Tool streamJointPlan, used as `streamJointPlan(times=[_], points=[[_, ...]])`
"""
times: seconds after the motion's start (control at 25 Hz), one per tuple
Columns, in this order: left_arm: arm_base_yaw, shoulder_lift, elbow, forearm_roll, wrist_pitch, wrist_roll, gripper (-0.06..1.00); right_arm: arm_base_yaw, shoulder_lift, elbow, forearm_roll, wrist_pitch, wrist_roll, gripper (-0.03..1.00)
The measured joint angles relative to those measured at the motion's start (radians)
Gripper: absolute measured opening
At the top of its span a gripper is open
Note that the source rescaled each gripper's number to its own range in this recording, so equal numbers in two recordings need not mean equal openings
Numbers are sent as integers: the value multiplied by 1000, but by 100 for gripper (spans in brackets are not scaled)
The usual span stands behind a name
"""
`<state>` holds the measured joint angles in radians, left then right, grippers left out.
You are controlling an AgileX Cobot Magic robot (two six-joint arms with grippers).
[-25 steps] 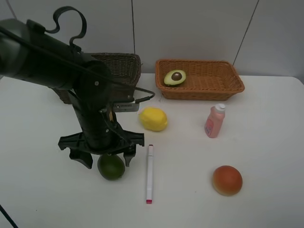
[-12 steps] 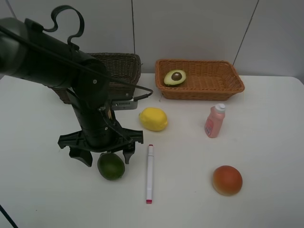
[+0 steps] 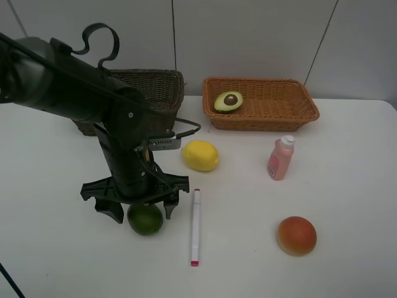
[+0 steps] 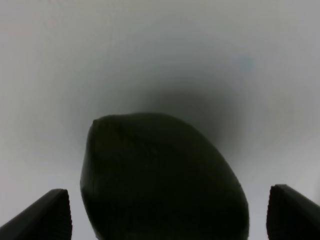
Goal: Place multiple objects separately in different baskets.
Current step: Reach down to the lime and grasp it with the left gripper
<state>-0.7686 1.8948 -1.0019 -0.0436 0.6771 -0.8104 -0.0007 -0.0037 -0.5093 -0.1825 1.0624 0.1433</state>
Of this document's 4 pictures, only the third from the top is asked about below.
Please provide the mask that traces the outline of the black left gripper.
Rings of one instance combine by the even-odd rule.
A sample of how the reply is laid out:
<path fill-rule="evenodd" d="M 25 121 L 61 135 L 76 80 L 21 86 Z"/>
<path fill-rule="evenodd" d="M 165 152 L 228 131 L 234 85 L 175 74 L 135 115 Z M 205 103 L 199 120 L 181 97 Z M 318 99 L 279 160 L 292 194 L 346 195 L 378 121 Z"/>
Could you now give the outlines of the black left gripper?
<path fill-rule="evenodd" d="M 95 210 L 118 224 L 123 223 L 121 203 L 154 204 L 163 201 L 165 216 L 171 219 L 179 205 L 179 193 L 190 192 L 189 178 L 164 173 L 154 161 L 148 140 L 133 140 L 124 148 L 105 130 L 96 130 L 97 138 L 110 170 L 110 177 L 83 184 L 81 197 L 96 198 Z"/>

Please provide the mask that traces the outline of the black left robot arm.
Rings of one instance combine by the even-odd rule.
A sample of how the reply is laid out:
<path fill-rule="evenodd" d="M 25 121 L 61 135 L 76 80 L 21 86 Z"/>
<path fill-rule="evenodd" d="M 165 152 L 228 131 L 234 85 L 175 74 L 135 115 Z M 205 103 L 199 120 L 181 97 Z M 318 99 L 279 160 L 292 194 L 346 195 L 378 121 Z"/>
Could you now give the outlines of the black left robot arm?
<path fill-rule="evenodd" d="M 92 124 L 110 176 L 83 184 L 84 200 L 123 222 L 123 205 L 162 203 L 165 219 L 189 179 L 164 173 L 149 146 L 153 111 L 139 90 L 72 56 L 59 40 L 1 36 L 1 102 Z"/>

